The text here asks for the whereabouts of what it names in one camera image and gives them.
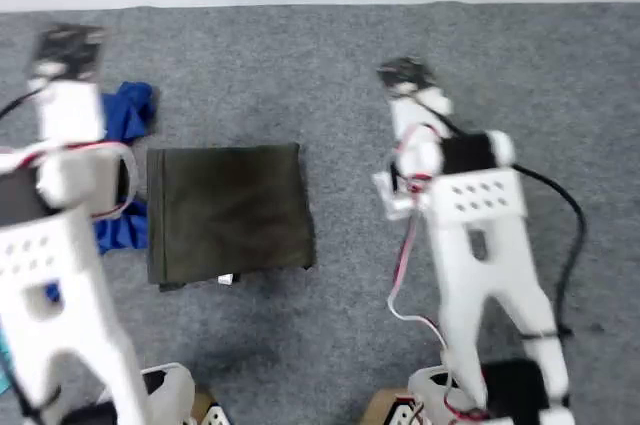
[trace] blue fabric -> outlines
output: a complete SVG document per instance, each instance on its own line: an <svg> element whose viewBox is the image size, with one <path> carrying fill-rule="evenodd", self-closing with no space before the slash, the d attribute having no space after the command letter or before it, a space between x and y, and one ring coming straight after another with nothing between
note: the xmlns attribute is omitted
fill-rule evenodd
<svg viewBox="0 0 640 425"><path fill-rule="evenodd" d="M121 248L147 248L147 204L135 199L115 220L93 224L100 254Z"/></svg>
<svg viewBox="0 0 640 425"><path fill-rule="evenodd" d="M9 349L7 348L7 343L4 341L2 337L2 330L0 330L0 353L4 353L4 356L7 360L10 360L9 357ZM0 395L3 394L9 388L9 380L4 376L4 373L0 371Z"/></svg>
<svg viewBox="0 0 640 425"><path fill-rule="evenodd" d="M105 140L131 143L145 136L155 114L152 95L151 85L144 82L123 82L115 94L103 93L102 103L107 118Z"/></svg>
<svg viewBox="0 0 640 425"><path fill-rule="evenodd" d="M106 140L131 143L147 134L155 114L153 89L143 82L124 82L115 94L102 94L107 119ZM100 253L121 248L147 248L147 205L135 199L120 218L93 225Z"/></svg>

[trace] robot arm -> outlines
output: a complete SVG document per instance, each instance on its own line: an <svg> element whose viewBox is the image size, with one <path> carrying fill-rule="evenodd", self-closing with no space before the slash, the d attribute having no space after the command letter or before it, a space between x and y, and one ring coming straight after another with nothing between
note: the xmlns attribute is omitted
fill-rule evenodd
<svg viewBox="0 0 640 425"><path fill-rule="evenodd" d="M380 75L401 141L396 173L405 179L430 178L416 203L428 223L442 297L446 370L475 406L491 405L488 395L495 391L487 389L491 380L486 376L491 372L481 366L476 341L484 303L494 297L522 334L547 399L559 404L568 392L567 369L550 302L536 277L524 223L526 205L519 176L511 168L511 140L501 132L452 137L446 123L451 103L413 59L389 62ZM412 131L416 126L420 133ZM391 174L377 174L374 181L387 215L398 219L411 213L414 202L410 190L393 187ZM557 413L541 412L541 423L573 423L566 409L556 408Z"/></svg>
<svg viewBox="0 0 640 425"><path fill-rule="evenodd" d="M195 384L186 368L169 364L141 374L93 235L92 219L118 216L137 185L129 149L101 141L93 78L103 37L102 29L74 25L45 33L30 82L42 141L0 155L0 318L14 388L32 408L28 424L195 425ZM118 205L120 159L129 198ZM60 291L57 300L46 295L49 284ZM105 384L99 404L69 411L53 366L61 353L78 356Z"/></svg>

